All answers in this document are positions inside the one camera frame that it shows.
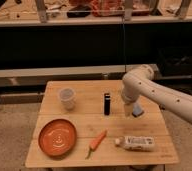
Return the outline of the wooden stick end effector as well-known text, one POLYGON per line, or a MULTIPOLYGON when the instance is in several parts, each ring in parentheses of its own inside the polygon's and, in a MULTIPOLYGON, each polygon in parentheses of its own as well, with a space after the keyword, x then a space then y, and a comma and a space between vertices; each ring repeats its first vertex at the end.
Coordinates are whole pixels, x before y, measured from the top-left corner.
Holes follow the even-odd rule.
POLYGON ((134 109, 134 104, 133 103, 129 103, 129 104, 125 104, 124 105, 124 112, 125 112, 125 116, 131 116, 133 113, 133 109, 134 109))

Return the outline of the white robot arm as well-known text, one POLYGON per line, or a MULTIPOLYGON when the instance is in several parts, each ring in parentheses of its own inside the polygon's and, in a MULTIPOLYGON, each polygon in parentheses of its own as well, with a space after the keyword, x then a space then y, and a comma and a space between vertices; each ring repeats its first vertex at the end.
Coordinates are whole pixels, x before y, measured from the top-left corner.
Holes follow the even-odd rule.
POLYGON ((127 72, 122 78, 124 103, 132 105, 142 95, 192 124, 192 96, 157 84, 153 79, 154 70, 149 65, 140 65, 127 72))

